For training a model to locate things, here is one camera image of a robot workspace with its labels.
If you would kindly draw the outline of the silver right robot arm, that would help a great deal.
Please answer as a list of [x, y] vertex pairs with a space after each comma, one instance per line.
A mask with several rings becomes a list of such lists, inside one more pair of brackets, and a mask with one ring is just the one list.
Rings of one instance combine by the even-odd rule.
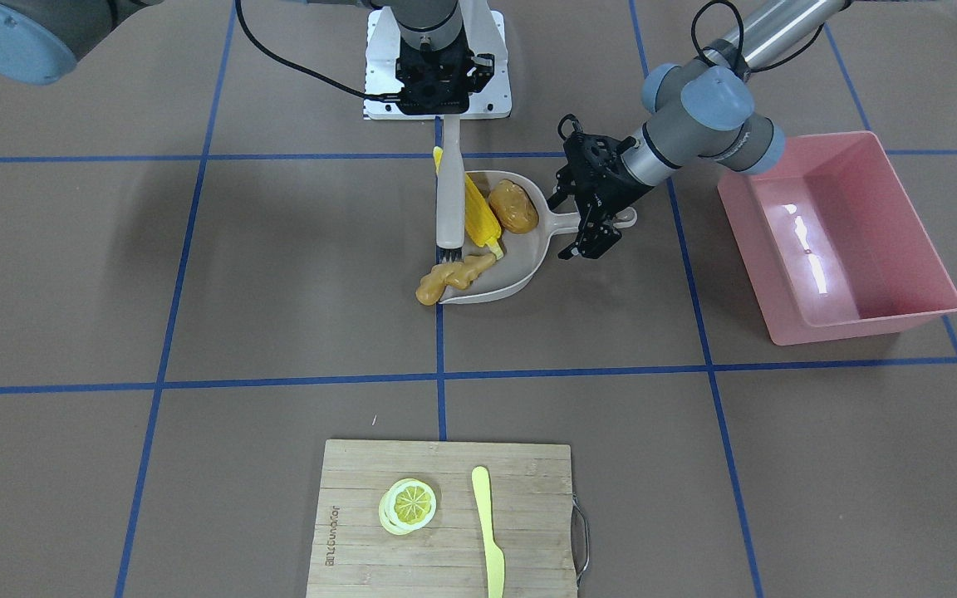
[[[0, 75], [50, 85], [85, 58], [138, 61], [182, 49], [216, 10], [239, 1], [0, 1]], [[367, 12], [365, 82], [338, 82], [256, 39], [259, 52], [364, 102], [368, 119], [501, 119], [512, 113], [501, 12], [486, 1], [360, 1]]]

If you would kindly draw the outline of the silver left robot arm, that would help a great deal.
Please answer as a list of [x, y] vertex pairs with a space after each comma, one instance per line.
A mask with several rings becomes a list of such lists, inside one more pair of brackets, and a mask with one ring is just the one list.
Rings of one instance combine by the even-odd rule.
[[621, 238], [616, 217], [695, 160], [711, 160], [733, 173], [770, 170], [783, 156], [786, 136], [759, 114], [748, 80], [800, 56], [847, 1], [768, 1], [747, 17], [732, 5], [734, 29], [695, 56], [667, 63], [646, 76], [642, 102], [650, 117], [624, 139], [589, 134], [573, 114], [562, 118], [566, 165], [556, 173], [547, 201], [577, 207], [577, 234], [558, 253], [562, 260], [596, 260]]

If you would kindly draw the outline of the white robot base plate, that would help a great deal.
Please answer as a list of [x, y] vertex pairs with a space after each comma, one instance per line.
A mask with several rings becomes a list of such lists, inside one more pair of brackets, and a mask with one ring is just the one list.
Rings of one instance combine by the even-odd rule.
[[390, 7], [367, 24], [367, 119], [502, 119], [513, 110], [508, 44], [501, 12], [486, 1], [459, 1], [437, 32], [404, 35]]

